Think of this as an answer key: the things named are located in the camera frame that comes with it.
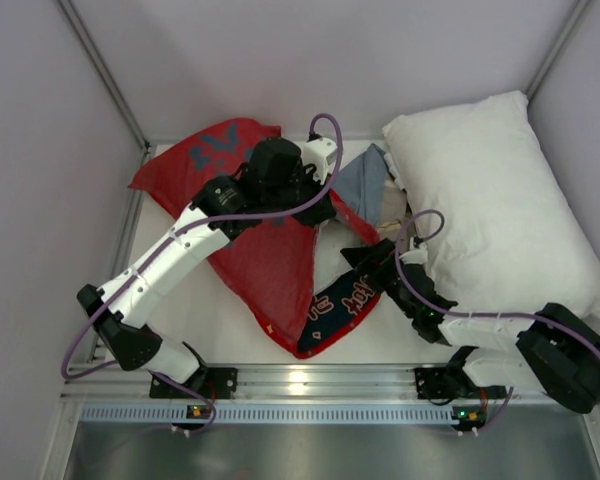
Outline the red pillowcase with grey print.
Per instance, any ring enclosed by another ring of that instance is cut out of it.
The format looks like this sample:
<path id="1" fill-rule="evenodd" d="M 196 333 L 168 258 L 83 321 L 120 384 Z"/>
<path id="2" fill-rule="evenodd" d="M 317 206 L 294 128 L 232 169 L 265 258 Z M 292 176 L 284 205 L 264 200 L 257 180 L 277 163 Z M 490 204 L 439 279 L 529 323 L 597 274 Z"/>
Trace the red pillowcase with grey print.
<path id="1" fill-rule="evenodd" d="M 281 134 L 280 126 L 255 119 L 226 120 L 150 160 L 130 186 L 178 218 L 205 182 L 234 173 L 249 161 L 259 141 Z M 291 217 L 268 219 L 208 259 L 265 334 L 298 359 L 311 358 L 344 338 L 380 300 L 367 279 L 351 269 L 324 287 L 314 285 L 318 235 Z"/>

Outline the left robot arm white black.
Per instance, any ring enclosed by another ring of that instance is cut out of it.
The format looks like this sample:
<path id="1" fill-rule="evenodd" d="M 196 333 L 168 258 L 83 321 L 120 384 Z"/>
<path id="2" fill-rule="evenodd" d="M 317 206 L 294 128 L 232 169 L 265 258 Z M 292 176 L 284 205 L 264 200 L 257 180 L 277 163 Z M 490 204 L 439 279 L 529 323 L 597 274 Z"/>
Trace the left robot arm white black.
<path id="1" fill-rule="evenodd" d="M 260 141 L 234 173 L 208 180 L 135 263 L 99 287 L 85 285 L 78 302 L 118 365 L 199 389 L 207 365 L 192 347 L 153 330 L 151 312 L 201 262 L 263 220 L 292 216 L 316 227 L 333 218 L 328 192 L 342 154 L 341 141 L 316 133 L 303 146 Z"/>

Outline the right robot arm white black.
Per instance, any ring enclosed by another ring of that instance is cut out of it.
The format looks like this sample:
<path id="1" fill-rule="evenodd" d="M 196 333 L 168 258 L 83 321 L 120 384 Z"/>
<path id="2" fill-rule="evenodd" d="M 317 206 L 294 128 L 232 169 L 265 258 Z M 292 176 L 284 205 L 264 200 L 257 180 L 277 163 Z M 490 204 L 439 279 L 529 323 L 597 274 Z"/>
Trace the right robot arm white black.
<path id="1" fill-rule="evenodd" d="M 580 414 L 600 402 L 600 335 L 563 305 L 548 303 L 534 314 L 462 313 L 427 275 L 428 251 L 420 238 L 403 253 L 382 240 L 341 254 L 396 304 L 424 341 L 455 348 L 439 375 L 444 396 L 522 388 Z"/>

